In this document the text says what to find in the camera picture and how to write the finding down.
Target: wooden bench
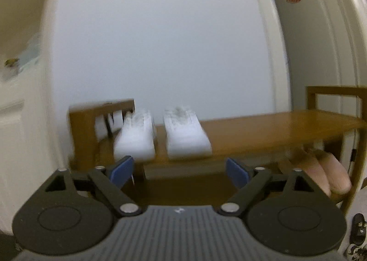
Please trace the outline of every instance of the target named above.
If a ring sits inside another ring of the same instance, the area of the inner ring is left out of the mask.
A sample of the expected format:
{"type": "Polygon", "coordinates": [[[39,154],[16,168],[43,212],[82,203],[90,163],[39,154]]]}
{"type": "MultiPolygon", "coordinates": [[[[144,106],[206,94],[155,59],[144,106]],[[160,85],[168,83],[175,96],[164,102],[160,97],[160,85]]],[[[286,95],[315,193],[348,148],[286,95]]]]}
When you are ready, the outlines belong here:
{"type": "MultiPolygon", "coordinates": [[[[312,147],[313,142],[324,140],[325,150],[340,158],[344,133],[358,130],[359,143],[351,175],[352,190],[346,196],[334,196],[343,201],[342,210],[350,207],[355,193],[360,189],[366,159],[367,144],[367,88],[308,87],[308,110],[266,114],[249,117],[202,121],[212,144],[212,156],[205,158],[170,160],[166,151],[166,132],[157,126],[156,157],[151,161],[136,162],[136,175],[144,178],[144,165],[171,167],[188,163],[211,163],[230,156],[246,156],[278,152],[301,145],[312,147]],[[356,96],[362,100],[362,117],[356,118],[317,110],[317,94],[356,96]]],[[[95,117],[115,109],[133,110],[133,102],[125,101],[107,106],[95,106],[87,112],[72,110],[70,125],[76,148],[77,168],[87,170],[97,164],[112,164],[113,142],[116,132],[97,142],[94,131],[95,117]]]]}

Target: white wall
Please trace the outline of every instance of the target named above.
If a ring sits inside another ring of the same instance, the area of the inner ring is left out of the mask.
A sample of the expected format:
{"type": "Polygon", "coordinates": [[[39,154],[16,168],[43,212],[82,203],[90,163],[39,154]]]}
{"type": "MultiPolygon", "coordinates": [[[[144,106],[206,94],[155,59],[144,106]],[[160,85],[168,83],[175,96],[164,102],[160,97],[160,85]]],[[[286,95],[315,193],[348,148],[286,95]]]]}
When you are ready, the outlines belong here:
{"type": "Polygon", "coordinates": [[[156,123],[165,107],[178,104],[190,105],[200,119],[275,111],[257,0],[57,0],[54,5],[53,100],[67,154],[71,104],[134,98],[137,108],[152,111],[156,123]]]}

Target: wooden bench leg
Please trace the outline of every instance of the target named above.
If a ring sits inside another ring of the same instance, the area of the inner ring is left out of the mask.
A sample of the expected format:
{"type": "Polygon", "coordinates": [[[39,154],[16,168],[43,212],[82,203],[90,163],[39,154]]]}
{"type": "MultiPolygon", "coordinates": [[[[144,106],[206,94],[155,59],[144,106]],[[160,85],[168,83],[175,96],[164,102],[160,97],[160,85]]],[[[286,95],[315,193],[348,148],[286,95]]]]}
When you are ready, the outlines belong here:
{"type": "Polygon", "coordinates": [[[133,177],[135,182],[144,182],[146,180],[144,166],[142,164],[134,165],[133,177]]]}
{"type": "Polygon", "coordinates": [[[350,178],[352,182],[352,189],[349,191],[348,197],[343,201],[341,206],[341,211],[346,215],[349,208],[351,207],[353,200],[361,188],[362,175],[364,170],[364,161],[366,160],[367,151],[367,130],[359,130],[359,142],[357,147],[357,155],[354,163],[352,177],[350,178]]]}

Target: wooden floor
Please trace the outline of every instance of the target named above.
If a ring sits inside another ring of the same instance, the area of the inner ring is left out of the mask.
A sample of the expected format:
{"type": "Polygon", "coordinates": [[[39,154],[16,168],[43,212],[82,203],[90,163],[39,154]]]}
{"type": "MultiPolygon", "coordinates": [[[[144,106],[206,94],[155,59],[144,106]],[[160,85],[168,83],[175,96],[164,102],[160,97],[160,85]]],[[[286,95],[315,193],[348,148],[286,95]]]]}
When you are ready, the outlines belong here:
{"type": "Polygon", "coordinates": [[[219,207],[236,188],[223,174],[127,183],[122,191],[138,205],[213,205],[219,207]]]}

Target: white door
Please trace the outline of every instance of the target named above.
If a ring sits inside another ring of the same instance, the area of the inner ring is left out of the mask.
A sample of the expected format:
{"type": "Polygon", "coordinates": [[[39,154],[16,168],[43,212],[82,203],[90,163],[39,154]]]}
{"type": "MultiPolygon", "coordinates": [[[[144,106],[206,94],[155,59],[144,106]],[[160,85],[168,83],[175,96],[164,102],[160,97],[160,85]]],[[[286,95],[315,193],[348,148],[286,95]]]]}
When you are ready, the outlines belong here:
{"type": "MultiPolygon", "coordinates": [[[[360,11],[365,0],[275,0],[289,59],[294,109],[306,107],[306,86],[356,86],[366,67],[360,11]]],[[[319,108],[356,115],[355,98],[321,96],[319,108]]],[[[345,138],[342,162],[349,166],[355,136],[345,138]]]]}
{"type": "Polygon", "coordinates": [[[0,3],[0,230],[11,233],[14,214],[62,159],[50,125],[47,64],[42,58],[28,63],[8,80],[1,69],[6,59],[20,57],[24,64],[35,54],[26,58],[25,49],[41,31],[44,0],[0,3]]]}
{"type": "Polygon", "coordinates": [[[57,168],[47,128],[42,64],[0,83],[0,230],[57,168]]]}

